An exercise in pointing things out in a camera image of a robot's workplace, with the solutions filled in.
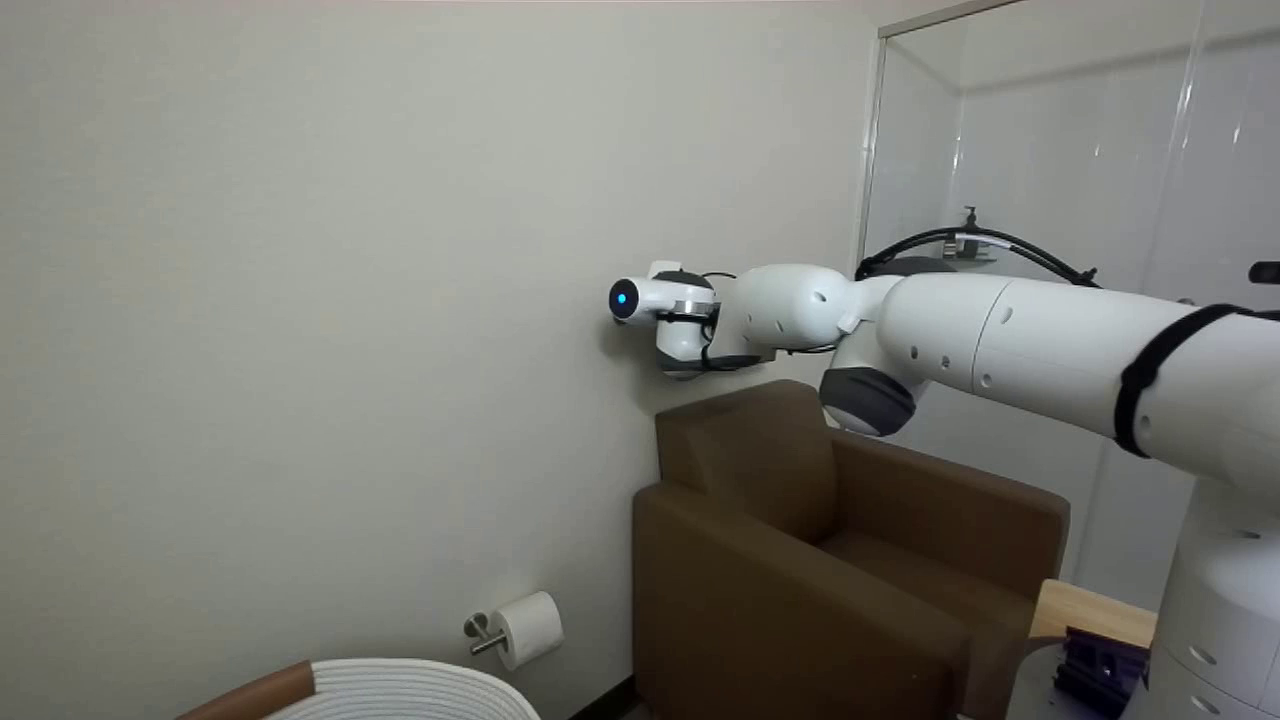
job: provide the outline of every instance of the white robotic arm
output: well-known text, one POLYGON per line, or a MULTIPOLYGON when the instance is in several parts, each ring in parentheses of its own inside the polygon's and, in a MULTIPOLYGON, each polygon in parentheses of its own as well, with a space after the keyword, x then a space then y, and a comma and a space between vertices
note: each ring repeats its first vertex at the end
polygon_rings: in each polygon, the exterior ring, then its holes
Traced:
POLYGON ((1012 278, 848 279, 768 265, 716 294, 701 337, 711 341, 681 345, 684 373, 833 353, 821 396, 843 428, 889 435, 911 420, 925 386, 947 386, 1280 508, 1277 320, 1012 278))

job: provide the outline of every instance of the wall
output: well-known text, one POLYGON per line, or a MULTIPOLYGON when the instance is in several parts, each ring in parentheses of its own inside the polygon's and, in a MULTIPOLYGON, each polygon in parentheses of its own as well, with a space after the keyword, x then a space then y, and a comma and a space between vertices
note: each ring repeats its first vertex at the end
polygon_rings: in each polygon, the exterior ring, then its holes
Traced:
POLYGON ((458 662, 530 587, 543 718, 625 681, 651 411, 725 386, 602 289, 848 270, 867 72, 834 3, 5 0, 0 718, 458 662))
MULTIPOLYGON (((897 50, 940 78, 955 104, 947 111, 955 124, 933 145, 903 145, 909 164, 952 164, 944 200, 893 186, 889 193, 909 214, 947 223, 976 203, 988 223, 1074 270, 1098 270, 1107 289, 1277 307, 1277 289, 1245 285, 1255 257, 1280 257, 1270 200, 1280 104, 1262 85, 1280 72, 1277 27, 1280 11, 1262 0, 1023 0, 903 35, 897 50)), ((1184 474, 947 394, 929 396, 925 420, 903 439, 1065 491, 1074 508, 1065 573, 1159 607, 1193 500, 1184 474)))

